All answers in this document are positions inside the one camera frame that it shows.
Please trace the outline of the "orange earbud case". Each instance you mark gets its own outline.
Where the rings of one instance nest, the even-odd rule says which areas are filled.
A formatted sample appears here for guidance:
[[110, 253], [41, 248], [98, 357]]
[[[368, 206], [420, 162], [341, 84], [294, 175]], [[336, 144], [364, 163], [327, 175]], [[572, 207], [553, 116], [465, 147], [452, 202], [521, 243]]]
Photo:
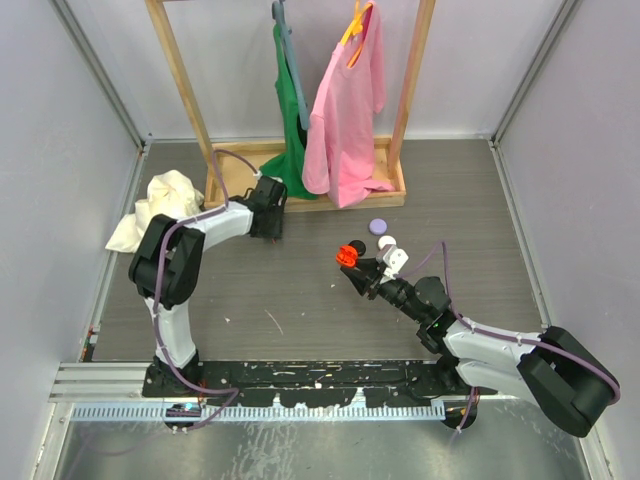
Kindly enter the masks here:
[[341, 267], [355, 268], [359, 259], [359, 253], [351, 244], [342, 245], [335, 256], [335, 259]]

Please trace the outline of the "black earbud case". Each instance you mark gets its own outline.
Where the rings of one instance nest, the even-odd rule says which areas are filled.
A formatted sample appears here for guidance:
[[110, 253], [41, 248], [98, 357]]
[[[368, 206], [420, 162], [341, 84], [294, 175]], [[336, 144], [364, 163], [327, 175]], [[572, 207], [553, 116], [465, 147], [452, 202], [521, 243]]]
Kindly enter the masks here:
[[349, 245], [355, 249], [359, 257], [366, 253], [366, 245], [361, 240], [352, 240]]

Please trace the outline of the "white earbud case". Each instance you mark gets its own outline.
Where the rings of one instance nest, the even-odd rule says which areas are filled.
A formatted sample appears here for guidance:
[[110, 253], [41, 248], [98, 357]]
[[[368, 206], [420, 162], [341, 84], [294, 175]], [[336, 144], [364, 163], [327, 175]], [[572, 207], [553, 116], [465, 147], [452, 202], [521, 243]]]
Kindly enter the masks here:
[[388, 245], [396, 245], [397, 241], [393, 236], [383, 235], [378, 239], [377, 245], [380, 250], [385, 248]]

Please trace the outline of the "purple earbud case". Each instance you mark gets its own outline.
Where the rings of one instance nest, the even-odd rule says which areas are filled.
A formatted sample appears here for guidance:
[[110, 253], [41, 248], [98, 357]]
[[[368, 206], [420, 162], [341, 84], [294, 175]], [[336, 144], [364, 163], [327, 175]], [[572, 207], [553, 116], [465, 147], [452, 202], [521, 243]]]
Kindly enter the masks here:
[[369, 222], [368, 229], [372, 235], [382, 236], [387, 232], [388, 224], [382, 218], [374, 218]]

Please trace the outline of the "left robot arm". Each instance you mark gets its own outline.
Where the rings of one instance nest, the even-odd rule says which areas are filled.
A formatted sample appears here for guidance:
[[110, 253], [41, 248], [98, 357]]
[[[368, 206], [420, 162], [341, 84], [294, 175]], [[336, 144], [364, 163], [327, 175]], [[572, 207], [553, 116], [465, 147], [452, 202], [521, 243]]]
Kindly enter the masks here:
[[129, 267], [154, 329], [151, 384], [166, 385], [178, 396], [205, 391], [189, 319], [203, 254], [236, 237], [280, 239], [287, 198], [280, 179], [260, 176], [253, 188], [217, 209], [183, 220], [164, 214], [151, 219]]

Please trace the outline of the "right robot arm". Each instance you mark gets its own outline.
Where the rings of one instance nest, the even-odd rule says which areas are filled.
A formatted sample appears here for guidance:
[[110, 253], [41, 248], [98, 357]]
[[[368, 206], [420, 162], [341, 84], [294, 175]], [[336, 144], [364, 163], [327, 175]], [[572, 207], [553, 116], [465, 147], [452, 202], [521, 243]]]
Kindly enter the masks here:
[[541, 333], [491, 328], [456, 312], [437, 276], [410, 283], [379, 258], [337, 262], [361, 296], [382, 298], [418, 324], [422, 345], [446, 361], [438, 379], [449, 393], [470, 386], [517, 397], [579, 438], [620, 400], [618, 380], [563, 328]]

